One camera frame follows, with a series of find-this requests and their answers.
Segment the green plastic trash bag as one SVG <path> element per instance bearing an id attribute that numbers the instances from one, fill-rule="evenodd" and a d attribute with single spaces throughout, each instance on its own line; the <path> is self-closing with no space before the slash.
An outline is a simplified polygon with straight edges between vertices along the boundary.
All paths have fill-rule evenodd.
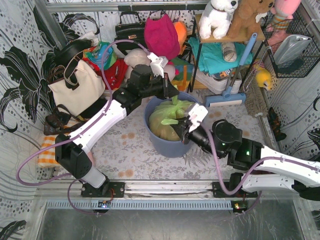
<path id="1" fill-rule="evenodd" d="M 162 140 L 181 141 L 176 129 L 180 120 L 184 121 L 187 109 L 196 102 L 191 95 L 188 93 L 183 95 L 183 92 L 169 99 L 160 100 L 160 103 L 157 103 L 149 116 L 146 117 L 148 129 Z"/>

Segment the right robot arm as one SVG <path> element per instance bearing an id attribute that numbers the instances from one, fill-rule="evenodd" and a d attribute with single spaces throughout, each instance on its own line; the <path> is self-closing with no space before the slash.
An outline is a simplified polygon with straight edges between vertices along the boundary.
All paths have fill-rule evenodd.
<path id="1" fill-rule="evenodd" d="M 285 155 L 257 141 L 242 137 L 242 130 L 225 119 L 192 130 L 188 117 L 174 121 L 174 131 L 184 144 L 193 142 L 212 154 L 218 180 L 213 195 L 240 197 L 273 191 L 291 192 L 311 201 L 320 199 L 320 163 Z"/>

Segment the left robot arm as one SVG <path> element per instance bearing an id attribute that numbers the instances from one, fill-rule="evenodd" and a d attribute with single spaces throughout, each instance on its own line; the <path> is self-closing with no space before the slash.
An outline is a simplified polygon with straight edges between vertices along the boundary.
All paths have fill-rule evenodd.
<path id="1" fill-rule="evenodd" d="M 114 194 L 108 177 L 89 158 L 95 143 L 113 125 L 138 108 L 144 98 L 155 96 L 166 100 L 178 94 L 163 66 L 138 64 L 126 86 L 118 88 L 94 117 L 69 135 L 57 136 L 55 160 L 83 183 L 83 197 L 112 197 Z"/>

